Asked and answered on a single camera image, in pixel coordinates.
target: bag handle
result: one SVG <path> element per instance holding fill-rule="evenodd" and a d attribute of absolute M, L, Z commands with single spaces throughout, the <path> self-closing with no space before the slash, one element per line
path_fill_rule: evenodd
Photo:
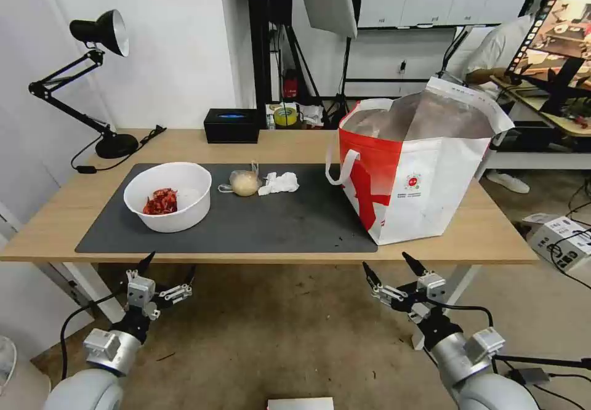
<path fill-rule="evenodd" d="M 351 150 L 347 152 L 345 155 L 345 160 L 343 161 L 343 166 L 340 169 L 340 176 L 338 179 L 333 179 L 329 170 L 331 168 L 332 163 L 332 148 L 334 146 L 334 142 L 330 142 L 328 145 L 328 149 L 326 150 L 326 167 L 324 168 L 324 174 L 326 175 L 326 179 L 333 185 L 342 185 L 349 177 L 351 176 L 351 170 L 353 169 L 353 164 L 355 163 L 355 159 L 359 158 L 361 155 L 358 151 Z"/>

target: lamp shade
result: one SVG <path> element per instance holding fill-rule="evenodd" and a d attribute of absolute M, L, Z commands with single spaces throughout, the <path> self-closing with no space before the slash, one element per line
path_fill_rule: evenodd
<path fill-rule="evenodd" d="M 129 37 L 121 13 L 117 10 L 103 13 L 96 22 L 73 20 L 70 22 L 70 33 L 78 41 L 103 44 L 115 54 L 129 55 Z"/>

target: black table mat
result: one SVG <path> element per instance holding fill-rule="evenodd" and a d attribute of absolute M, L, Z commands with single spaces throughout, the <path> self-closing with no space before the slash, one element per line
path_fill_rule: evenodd
<path fill-rule="evenodd" d="M 98 215 L 77 253 L 341 253 L 375 252 L 341 187 L 330 185 L 323 164 L 261 164 L 260 176 L 292 171 L 300 188 L 242 198 L 219 193 L 233 170 L 250 164 L 202 164 L 212 176 L 211 208 L 184 231 L 150 230 L 123 202 L 123 191 L 155 164 L 136 164 Z"/>

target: shopping bag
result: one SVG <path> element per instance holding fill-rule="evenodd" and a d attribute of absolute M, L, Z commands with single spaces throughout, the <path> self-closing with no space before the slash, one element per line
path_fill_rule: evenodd
<path fill-rule="evenodd" d="M 338 129 L 341 185 L 378 244 L 441 235 L 490 139 L 513 122 L 486 94 L 431 78 L 397 100 L 357 103 Z"/>

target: black desk lamp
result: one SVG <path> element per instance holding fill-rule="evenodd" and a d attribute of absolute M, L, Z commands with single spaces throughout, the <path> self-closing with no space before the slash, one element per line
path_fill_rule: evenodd
<path fill-rule="evenodd" d="M 54 107 L 59 108 L 99 132 L 102 139 L 95 147 L 99 157 L 114 159 L 131 155 L 138 148 L 138 142 L 135 137 L 129 134 L 117 134 L 111 131 L 109 124 L 80 113 L 62 101 L 57 100 L 52 95 L 56 90 L 103 65 L 103 55 L 105 52 L 97 48 L 97 44 L 103 44 L 107 49 L 120 56 L 127 57 L 129 55 L 129 37 L 125 31 L 123 18 L 117 10 L 110 10 L 102 14 L 96 22 L 73 20 L 70 22 L 70 32 L 78 41 L 84 42 L 89 52 L 80 59 L 50 74 L 48 77 L 37 82 L 32 82 L 29 84 L 29 91 L 31 94 L 49 102 Z M 58 77 L 60 74 L 87 59 L 92 60 L 94 64 L 72 76 Z"/>

